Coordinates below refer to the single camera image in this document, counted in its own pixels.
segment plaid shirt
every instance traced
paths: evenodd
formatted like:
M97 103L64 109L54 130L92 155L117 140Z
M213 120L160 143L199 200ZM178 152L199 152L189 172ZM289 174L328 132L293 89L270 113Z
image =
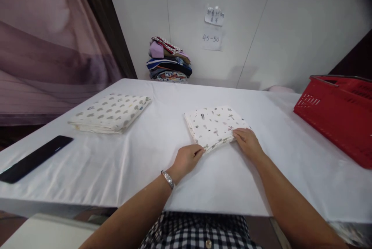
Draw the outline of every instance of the plaid shirt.
M251 241L244 216L163 212L152 226L143 248L249 248Z

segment white wall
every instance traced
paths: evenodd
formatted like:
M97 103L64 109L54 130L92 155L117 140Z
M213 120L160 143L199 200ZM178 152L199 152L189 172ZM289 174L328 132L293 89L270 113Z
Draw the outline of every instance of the white wall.
M149 79L151 36L192 60L190 83L303 91L328 73L372 28L365 0L113 0L139 79ZM223 50L201 47L204 8L225 10Z
M305 90L372 29L366 0L268 0L238 88Z

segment wrist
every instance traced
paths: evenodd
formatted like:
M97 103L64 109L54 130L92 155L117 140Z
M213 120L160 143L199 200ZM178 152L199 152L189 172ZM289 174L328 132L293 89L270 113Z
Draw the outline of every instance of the wrist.
M247 158L251 160L255 166L265 164L270 159L263 151L247 156Z
M173 166L166 170L166 172L169 174L175 185L178 185L184 177L184 175Z

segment fingers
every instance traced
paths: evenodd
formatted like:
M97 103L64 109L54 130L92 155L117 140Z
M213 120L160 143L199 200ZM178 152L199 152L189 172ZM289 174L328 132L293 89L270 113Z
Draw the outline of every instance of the fingers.
M233 130L233 132L235 132L235 131L246 132L246 133L254 133L251 129L248 129L248 128L237 128L237 129Z
M195 154L194 159L195 159L197 162L199 162L199 160L200 160L200 158L203 156L204 152L205 152L205 149L199 150L199 151Z
M239 136L239 138L240 138L243 142L245 142L246 139L247 139L246 132L236 131L236 132L233 132L233 135L234 135L234 134L237 135L237 136Z
M189 145L189 146L187 146L189 149L190 149L190 151L192 152L192 153L196 153L196 152L198 152L199 150L202 150L203 149L203 147L201 146L201 145L199 145L199 144L192 144L192 145Z
M238 133L236 133L236 132L233 132L232 133L232 135L235 137L235 139L238 141L238 144L240 145L240 146L243 146L244 145L244 141L243 141L243 139L241 138L241 136L238 134Z

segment folded cloth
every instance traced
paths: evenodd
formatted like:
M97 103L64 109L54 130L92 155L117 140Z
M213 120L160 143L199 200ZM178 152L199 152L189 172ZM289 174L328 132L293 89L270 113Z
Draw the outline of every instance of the folded cloth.
M164 48L162 45L159 45L156 41L153 41L150 45L151 57L163 58L164 57Z
M170 71L170 70L165 69L165 68L155 68L155 69L150 70L150 79L156 79L158 74L165 72L165 71Z
M175 53L178 53L178 52L182 51L181 48L179 48L175 45L172 45L170 42L168 42L164 38L156 36L156 37L151 37L151 39L156 41L159 45L162 45L164 47L164 49L169 51L171 54L175 54Z
M164 57L164 59L171 60L171 61L177 61L178 63L187 66L186 62L181 57Z
M250 128L229 106L204 108L187 112L184 116L194 142L204 147L206 152L235 140L233 129Z
M77 113L68 123L80 131L121 134L150 102L147 96L112 93Z
M167 50L164 50L164 56L165 57L181 57L183 59L183 61L185 61L186 64L191 64L190 59L188 58L188 56L184 55L183 52L175 53L173 55L170 52L168 52Z
M187 77L180 72L165 71L157 76L159 81L187 83Z
M155 69L156 67L158 67L158 65L160 63L174 63L174 64L179 64L175 60L168 60L168 59L163 59L163 58L152 58L152 59L150 59L146 63L146 66L147 66L147 69L152 70L152 69Z
M147 68L150 72L155 68L165 68L172 71L184 73L187 77L190 77L193 73L191 67L187 64L181 64L177 61L168 59L152 58L147 62Z
M160 68L166 68L169 70L184 73L187 77L190 77L193 73L192 69L188 65L174 64L174 63L160 63Z

